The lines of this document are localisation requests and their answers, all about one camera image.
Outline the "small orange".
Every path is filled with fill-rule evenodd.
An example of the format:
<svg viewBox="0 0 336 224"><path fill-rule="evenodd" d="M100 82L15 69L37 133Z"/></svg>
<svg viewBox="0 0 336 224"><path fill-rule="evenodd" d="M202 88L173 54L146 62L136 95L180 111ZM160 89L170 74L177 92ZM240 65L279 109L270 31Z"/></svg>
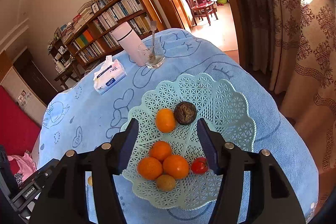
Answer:
<svg viewBox="0 0 336 224"><path fill-rule="evenodd" d="M171 154L172 149L169 143L161 140L155 142L149 150L149 156L161 162L163 162L167 157L171 156Z"/></svg>
<svg viewBox="0 0 336 224"><path fill-rule="evenodd" d="M155 180L163 174L163 167L159 160L153 157L144 157L138 162L137 172L147 180Z"/></svg>
<svg viewBox="0 0 336 224"><path fill-rule="evenodd" d="M161 109L155 117L157 129L165 134L172 132L176 127L176 120L171 109Z"/></svg>

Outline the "dark wooden side table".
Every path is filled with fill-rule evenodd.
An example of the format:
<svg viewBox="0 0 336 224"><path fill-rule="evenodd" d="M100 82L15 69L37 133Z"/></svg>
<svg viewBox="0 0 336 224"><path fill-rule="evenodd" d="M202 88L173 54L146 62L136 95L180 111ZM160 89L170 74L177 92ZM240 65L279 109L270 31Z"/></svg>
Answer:
<svg viewBox="0 0 336 224"><path fill-rule="evenodd" d="M80 73L78 69L78 62L76 60L72 60L66 68L64 68L54 79L54 81L60 81L60 85L64 90L69 89L66 81L68 79L72 79L74 82L78 83L81 80L83 74Z"/></svg>

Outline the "small wooden shelf unit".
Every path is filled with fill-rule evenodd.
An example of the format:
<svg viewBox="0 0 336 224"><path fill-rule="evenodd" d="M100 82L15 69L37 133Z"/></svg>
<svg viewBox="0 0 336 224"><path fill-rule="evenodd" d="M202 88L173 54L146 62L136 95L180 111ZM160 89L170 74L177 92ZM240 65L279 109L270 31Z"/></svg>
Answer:
<svg viewBox="0 0 336 224"><path fill-rule="evenodd" d="M52 56L56 71L60 73L71 63L71 53L61 38L53 39L48 45L48 53Z"/></svg>

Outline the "light blue lattice fruit basket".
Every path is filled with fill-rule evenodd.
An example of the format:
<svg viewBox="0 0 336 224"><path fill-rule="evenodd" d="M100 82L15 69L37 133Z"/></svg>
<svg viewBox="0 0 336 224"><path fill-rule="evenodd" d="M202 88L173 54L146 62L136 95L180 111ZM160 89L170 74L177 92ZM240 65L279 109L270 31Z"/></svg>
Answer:
<svg viewBox="0 0 336 224"><path fill-rule="evenodd" d="M155 124L159 110L176 111L179 103L190 103L190 113L195 118L183 115L183 122L178 122L172 132L159 131ZM159 190L155 182L137 172L138 162L149 155L155 142L167 142L174 155L182 156L191 164L196 158L204 156L197 135L197 120L200 118L224 140L242 150L252 152L256 137L256 123L249 115L246 97L237 92L228 80L215 81L207 73L196 76L182 74L174 82L160 82L154 90L143 94L141 104L129 110L128 118L138 120L139 131L122 175L133 184L132 191L136 196L158 209L198 209L217 199L222 178L211 170L205 174L190 172L177 181L173 190Z"/></svg>

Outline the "pink cloth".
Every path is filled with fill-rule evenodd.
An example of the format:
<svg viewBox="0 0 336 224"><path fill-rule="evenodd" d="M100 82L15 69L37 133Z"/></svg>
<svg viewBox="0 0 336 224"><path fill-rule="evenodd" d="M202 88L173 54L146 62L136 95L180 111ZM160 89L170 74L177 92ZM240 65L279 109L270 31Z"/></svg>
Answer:
<svg viewBox="0 0 336 224"><path fill-rule="evenodd" d="M36 164L28 151L23 156L12 155L7 158L18 186L37 171Z"/></svg>

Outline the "red wall panel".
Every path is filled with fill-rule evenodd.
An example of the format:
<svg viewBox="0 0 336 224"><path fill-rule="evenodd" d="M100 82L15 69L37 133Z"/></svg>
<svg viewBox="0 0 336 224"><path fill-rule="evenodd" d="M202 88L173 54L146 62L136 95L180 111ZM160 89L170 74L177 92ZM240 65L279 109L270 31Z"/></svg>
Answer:
<svg viewBox="0 0 336 224"><path fill-rule="evenodd" d="M41 128L12 100L1 86L1 145L7 155L32 151Z"/></svg>

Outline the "red cherry tomato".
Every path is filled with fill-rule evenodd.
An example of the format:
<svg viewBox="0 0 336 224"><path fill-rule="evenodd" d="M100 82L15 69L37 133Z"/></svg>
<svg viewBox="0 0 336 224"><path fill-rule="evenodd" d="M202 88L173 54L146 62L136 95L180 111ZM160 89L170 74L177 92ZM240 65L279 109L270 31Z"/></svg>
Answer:
<svg viewBox="0 0 336 224"><path fill-rule="evenodd" d="M205 174L208 170L209 165L205 157L198 157L191 164L191 171L194 174Z"/></svg>

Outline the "light blue patterned towel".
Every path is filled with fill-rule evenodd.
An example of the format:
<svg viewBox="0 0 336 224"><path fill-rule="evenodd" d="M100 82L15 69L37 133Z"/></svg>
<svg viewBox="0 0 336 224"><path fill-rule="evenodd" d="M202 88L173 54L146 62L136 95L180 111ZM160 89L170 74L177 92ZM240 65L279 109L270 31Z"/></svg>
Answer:
<svg viewBox="0 0 336 224"><path fill-rule="evenodd" d="M48 105L40 133L39 166L60 159L68 150L92 151L139 122L139 134L122 175L114 181L128 223L207 223L213 212L221 177L208 171L190 173L170 192L157 189L137 172L160 139L173 153L192 162L203 156L195 123L163 134L155 125L157 111L174 109L182 101L197 107L198 117L243 150L268 149L287 176L306 219L313 217L318 199L314 160L293 126L279 112L269 93L244 69L210 42L177 28L157 39L165 60L158 69L140 67L126 52L114 59L126 75L103 94L87 74Z"/></svg>

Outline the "small yellow-brown fruit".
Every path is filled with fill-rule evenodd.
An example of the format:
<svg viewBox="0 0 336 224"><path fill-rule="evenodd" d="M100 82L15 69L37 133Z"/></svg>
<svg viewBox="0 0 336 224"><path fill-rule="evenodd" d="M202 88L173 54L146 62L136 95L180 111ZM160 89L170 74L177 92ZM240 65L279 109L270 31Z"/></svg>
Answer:
<svg viewBox="0 0 336 224"><path fill-rule="evenodd" d="M172 176L162 174L156 179L156 186L161 191L169 192L176 187L176 181Z"/></svg>

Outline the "patterned beige curtain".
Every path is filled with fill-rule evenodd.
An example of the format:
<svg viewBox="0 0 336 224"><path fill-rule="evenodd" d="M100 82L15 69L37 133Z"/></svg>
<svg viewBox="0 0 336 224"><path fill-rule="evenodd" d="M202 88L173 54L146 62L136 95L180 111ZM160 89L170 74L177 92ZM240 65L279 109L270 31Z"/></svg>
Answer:
<svg viewBox="0 0 336 224"><path fill-rule="evenodd" d="M321 173L335 168L335 0L246 0L253 68L270 71Z"/></svg>

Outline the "red wooden chair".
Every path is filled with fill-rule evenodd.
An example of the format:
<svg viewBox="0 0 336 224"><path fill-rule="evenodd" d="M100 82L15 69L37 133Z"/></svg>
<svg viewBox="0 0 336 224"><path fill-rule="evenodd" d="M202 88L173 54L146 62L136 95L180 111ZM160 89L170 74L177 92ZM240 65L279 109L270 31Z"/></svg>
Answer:
<svg viewBox="0 0 336 224"><path fill-rule="evenodd" d="M197 26L197 19L203 20L206 18L211 25L210 17L214 16L218 20L217 8L212 0L185 0L192 16L191 22Z"/></svg>

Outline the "white tissue pack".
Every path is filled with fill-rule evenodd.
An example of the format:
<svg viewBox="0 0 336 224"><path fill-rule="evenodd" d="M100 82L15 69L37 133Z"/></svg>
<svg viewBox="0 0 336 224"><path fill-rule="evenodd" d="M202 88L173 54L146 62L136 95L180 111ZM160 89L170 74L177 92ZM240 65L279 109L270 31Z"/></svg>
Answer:
<svg viewBox="0 0 336 224"><path fill-rule="evenodd" d="M112 56L107 56L98 72L94 73L93 87L102 95L126 77L123 65Z"/></svg>

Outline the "dark wrinkled passion fruit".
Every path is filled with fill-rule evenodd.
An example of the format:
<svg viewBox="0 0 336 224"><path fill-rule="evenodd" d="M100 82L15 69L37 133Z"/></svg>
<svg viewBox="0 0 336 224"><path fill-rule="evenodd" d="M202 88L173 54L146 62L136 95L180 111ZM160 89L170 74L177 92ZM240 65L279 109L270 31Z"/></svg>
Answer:
<svg viewBox="0 0 336 224"><path fill-rule="evenodd" d="M197 117L197 109L191 102L179 102L179 104L175 106L174 117L175 120L181 125L192 124Z"/></svg>

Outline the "large orange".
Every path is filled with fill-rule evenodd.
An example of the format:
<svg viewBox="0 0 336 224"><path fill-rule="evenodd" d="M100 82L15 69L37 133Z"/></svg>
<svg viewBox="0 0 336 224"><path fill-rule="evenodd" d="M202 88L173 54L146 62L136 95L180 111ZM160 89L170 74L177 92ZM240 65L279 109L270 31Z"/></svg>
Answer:
<svg viewBox="0 0 336 224"><path fill-rule="evenodd" d="M164 173L176 180L185 178L189 174L189 163L179 155L170 155L163 161Z"/></svg>

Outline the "metal spoon in glass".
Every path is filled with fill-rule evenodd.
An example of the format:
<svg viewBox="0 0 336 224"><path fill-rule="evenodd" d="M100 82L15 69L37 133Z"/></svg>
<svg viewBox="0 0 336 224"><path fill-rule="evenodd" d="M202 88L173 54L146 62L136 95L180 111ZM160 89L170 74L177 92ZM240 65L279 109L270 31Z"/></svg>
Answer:
<svg viewBox="0 0 336 224"><path fill-rule="evenodd" d="M151 53L149 55L150 63L154 63L155 61L155 31L157 29L157 22L151 21L150 22L150 30L151 30Z"/></svg>

